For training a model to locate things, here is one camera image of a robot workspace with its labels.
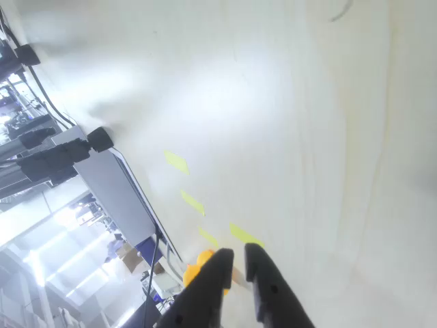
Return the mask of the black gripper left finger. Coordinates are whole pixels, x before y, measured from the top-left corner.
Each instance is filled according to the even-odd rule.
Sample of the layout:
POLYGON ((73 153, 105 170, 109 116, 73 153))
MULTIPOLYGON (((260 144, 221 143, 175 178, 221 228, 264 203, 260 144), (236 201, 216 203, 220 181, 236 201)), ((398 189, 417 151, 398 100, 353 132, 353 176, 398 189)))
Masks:
POLYGON ((221 248, 161 316, 157 327, 220 327, 223 297, 231 288, 234 251, 221 248))

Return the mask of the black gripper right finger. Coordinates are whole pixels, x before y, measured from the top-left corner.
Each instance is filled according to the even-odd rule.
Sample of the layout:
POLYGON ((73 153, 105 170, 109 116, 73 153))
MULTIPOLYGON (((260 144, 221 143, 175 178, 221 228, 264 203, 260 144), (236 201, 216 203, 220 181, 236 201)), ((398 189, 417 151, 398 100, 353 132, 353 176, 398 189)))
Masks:
POLYGON ((252 284, 255 317, 264 327, 313 327, 280 270, 256 243, 244 246, 246 281, 252 284))

